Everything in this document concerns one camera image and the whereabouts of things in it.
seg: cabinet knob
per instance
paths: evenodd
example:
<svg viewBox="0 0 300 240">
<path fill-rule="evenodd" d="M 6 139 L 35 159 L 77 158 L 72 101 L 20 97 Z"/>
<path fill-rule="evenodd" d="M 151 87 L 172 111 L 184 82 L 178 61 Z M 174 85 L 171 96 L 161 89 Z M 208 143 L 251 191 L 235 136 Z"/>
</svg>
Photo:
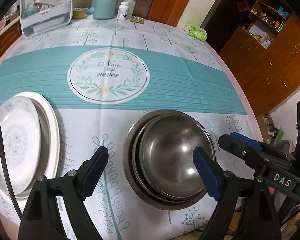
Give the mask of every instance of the cabinet knob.
<svg viewBox="0 0 300 240">
<path fill-rule="evenodd" d="M 283 81 L 283 79 L 281 79 L 282 84 L 284 84 L 285 87 L 287 87 L 287 85 L 285 84 L 285 82 Z"/>
</svg>

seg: stack of plates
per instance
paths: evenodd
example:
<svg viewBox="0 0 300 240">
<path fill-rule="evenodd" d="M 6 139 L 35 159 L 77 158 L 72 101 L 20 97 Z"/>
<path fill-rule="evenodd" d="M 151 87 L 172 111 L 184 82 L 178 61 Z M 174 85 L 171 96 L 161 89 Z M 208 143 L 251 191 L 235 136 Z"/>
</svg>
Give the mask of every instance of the stack of plates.
<svg viewBox="0 0 300 240">
<path fill-rule="evenodd" d="M 23 92 L 0 106 L 0 125 L 12 188 L 24 209 L 39 175 L 54 178 L 59 161 L 58 122 L 49 102 Z M 0 160 L 0 194 L 12 204 Z"/>
<path fill-rule="evenodd" d="M 192 160 L 198 146 L 215 160 L 213 142 L 195 119 L 174 110 L 146 114 L 130 128 L 123 146 L 127 180 L 151 206 L 189 207 L 206 194 Z"/>
</svg>

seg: dark doorway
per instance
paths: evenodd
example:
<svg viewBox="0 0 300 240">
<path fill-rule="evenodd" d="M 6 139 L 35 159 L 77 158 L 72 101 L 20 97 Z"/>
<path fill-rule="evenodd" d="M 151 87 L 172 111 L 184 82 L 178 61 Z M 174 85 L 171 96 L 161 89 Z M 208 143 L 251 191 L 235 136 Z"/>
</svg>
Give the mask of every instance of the dark doorway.
<svg viewBox="0 0 300 240">
<path fill-rule="evenodd" d="M 247 28 L 252 22 L 250 10 L 239 12 L 238 2 L 248 1 L 249 8 L 256 0 L 221 0 L 211 19 L 205 26 L 207 42 L 219 53 L 238 26 Z"/>
</svg>

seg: transparent plastic container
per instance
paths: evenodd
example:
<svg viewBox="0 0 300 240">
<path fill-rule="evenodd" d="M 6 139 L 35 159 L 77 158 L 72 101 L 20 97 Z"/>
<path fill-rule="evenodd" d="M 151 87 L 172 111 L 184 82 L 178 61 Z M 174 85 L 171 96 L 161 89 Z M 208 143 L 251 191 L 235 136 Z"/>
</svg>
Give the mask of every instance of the transparent plastic container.
<svg viewBox="0 0 300 240">
<path fill-rule="evenodd" d="M 73 0 L 20 0 L 22 34 L 28 39 L 71 21 Z"/>
</svg>

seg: oval white plate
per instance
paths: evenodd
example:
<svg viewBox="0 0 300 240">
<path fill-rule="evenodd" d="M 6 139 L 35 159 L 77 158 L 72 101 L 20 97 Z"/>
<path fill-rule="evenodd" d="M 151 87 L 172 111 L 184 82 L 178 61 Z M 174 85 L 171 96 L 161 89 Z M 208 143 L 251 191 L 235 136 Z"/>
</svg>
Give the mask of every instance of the oval white plate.
<svg viewBox="0 0 300 240">
<path fill-rule="evenodd" d="M 41 125 L 41 152 L 37 172 L 29 187 L 21 194 L 16 195 L 19 207 L 24 209 L 36 178 L 42 174 L 48 179 L 52 179 L 56 176 L 60 141 L 57 118 L 49 102 L 36 92 L 22 92 L 15 95 L 15 97 L 17 96 L 24 96 L 32 101 L 37 110 Z M 2 190 L 0 190 L 0 194 L 12 205 L 9 194 L 4 193 Z"/>
<path fill-rule="evenodd" d="M 4 153 L 14 193 L 30 185 L 39 162 L 41 133 L 34 104 L 26 97 L 12 97 L 0 106 Z M 0 189 L 8 193 L 0 160 Z"/>
</svg>

